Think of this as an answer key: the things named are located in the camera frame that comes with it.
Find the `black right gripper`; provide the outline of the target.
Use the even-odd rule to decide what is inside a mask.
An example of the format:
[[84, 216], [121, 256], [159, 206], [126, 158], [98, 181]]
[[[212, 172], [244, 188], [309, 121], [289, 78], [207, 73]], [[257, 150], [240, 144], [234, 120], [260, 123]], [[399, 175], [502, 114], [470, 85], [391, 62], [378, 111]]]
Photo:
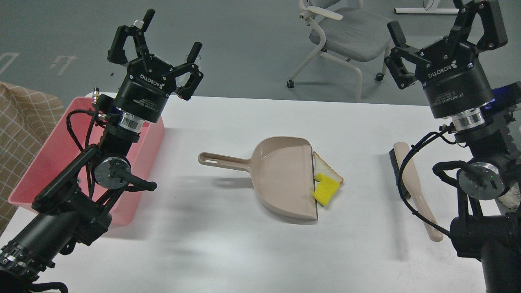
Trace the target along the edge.
[[[435, 118], [479, 108], [494, 98], [475, 47], [478, 52], [484, 52], [501, 48], [508, 42], [498, 0], [471, 0], [466, 4], [454, 0], [453, 4], [458, 14], [448, 40], [444, 37], [422, 50], [406, 43], [399, 22], [387, 23], [394, 48], [384, 58], [384, 64], [399, 89], [413, 85], [416, 80], [422, 84]], [[476, 15], [483, 35], [474, 47], [467, 40]], [[415, 74], [406, 69], [404, 60], [417, 65]]]

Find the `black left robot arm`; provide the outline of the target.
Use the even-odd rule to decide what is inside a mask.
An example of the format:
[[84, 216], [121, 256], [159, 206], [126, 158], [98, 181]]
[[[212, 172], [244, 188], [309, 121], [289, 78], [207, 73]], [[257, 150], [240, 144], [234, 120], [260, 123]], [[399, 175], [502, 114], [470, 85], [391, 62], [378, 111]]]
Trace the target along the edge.
[[149, 52], [145, 32], [154, 15], [151, 8], [142, 20], [116, 30], [107, 59], [127, 69], [116, 97], [94, 93], [92, 110], [67, 113], [67, 132], [79, 154], [36, 195], [37, 215], [1, 248], [2, 293], [67, 293], [62, 282], [38, 284], [39, 273], [54, 268], [58, 254], [106, 233], [110, 210], [124, 192], [157, 188], [132, 174], [129, 150], [146, 122], [158, 122], [169, 97], [190, 100], [204, 75], [196, 63], [200, 42], [177, 66]]

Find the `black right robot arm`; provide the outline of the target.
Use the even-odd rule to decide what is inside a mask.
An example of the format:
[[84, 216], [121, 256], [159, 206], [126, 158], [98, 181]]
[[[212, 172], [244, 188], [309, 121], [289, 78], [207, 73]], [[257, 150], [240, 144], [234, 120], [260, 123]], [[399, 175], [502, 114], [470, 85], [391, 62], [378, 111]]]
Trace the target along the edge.
[[[452, 119], [415, 145], [396, 143], [389, 156], [400, 197], [413, 215], [450, 238], [459, 257], [482, 264], [488, 293], [519, 293], [520, 205], [500, 216], [485, 216], [480, 202], [498, 201], [520, 186], [520, 151], [508, 129], [520, 104], [520, 83], [491, 89], [478, 59], [481, 52], [508, 41], [499, 2], [456, 0], [454, 5], [458, 14], [450, 33], [425, 48], [409, 46], [398, 22], [387, 24], [395, 46], [384, 62], [397, 86], [404, 89], [419, 81], [433, 116]], [[412, 163], [415, 154], [446, 133], [473, 156], [432, 167], [441, 181], [457, 189], [458, 216], [449, 230], [428, 215]]]

